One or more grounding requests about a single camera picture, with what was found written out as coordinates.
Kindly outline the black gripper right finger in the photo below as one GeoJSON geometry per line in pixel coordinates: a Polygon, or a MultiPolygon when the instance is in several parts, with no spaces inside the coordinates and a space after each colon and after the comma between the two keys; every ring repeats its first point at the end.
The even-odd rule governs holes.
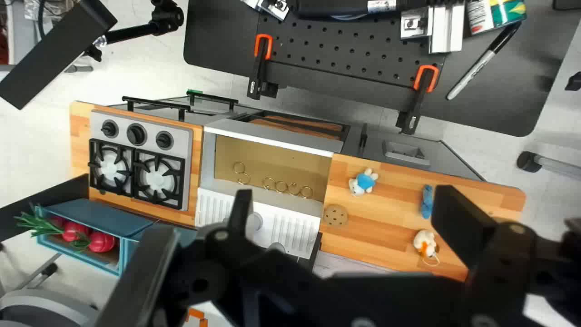
{"type": "Polygon", "coordinates": [[[432,225],[471,276],[488,276],[493,283],[506,282],[506,269],[501,262],[506,245],[504,223],[491,220],[455,187],[439,185],[432,225]]]}

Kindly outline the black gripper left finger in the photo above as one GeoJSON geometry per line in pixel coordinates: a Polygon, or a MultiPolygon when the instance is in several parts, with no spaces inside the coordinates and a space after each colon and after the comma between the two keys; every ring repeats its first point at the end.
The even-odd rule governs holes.
{"type": "Polygon", "coordinates": [[[159,291],[176,247],[172,227],[146,229],[92,327],[168,327],[159,291]]]}

